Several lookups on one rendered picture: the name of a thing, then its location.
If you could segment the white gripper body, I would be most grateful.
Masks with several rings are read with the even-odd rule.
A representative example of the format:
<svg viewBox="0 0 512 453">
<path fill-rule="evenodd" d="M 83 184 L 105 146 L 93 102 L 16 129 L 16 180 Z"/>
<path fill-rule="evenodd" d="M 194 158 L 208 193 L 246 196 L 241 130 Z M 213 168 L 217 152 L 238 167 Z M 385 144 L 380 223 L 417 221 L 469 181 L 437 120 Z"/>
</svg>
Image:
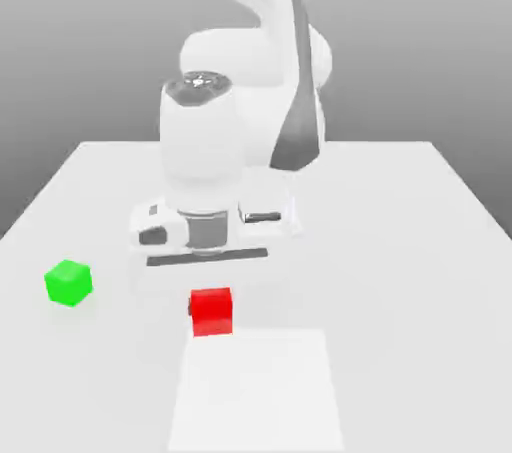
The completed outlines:
<svg viewBox="0 0 512 453">
<path fill-rule="evenodd" d="M 265 268 L 269 251 L 264 247 L 228 249 L 208 253 L 131 253 L 130 284 L 136 290 L 185 290 L 223 287 L 251 279 Z"/>
</svg>

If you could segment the small red cube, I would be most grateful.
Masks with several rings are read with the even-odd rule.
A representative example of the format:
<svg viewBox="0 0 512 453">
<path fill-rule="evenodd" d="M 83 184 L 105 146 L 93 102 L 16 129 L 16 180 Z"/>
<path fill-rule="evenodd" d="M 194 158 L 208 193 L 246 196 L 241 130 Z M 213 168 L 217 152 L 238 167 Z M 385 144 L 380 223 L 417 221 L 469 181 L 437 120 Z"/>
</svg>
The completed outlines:
<svg viewBox="0 0 512 453">
<path fill-rule="evenodd" d="M 231 289 L 207 288 L 192 290 L 188 314 L 195 337 L 227 335 L 233 332 L 233 300 Z"/>
</svg>

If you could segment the small green cube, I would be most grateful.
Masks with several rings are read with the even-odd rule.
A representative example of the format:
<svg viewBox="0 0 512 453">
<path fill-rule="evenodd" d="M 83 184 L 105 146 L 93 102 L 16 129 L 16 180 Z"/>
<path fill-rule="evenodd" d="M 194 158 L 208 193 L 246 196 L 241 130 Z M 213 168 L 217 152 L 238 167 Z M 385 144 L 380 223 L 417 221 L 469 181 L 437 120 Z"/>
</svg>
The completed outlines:
<svg viewBox="0 0 512 453">
<path fill-rule="evenodd" d="M 92 291 L 90 267 L 72 260 L 62 260 L 44 275 L 48 297 L 51 301 L 73 307 Z"/>
</svg>

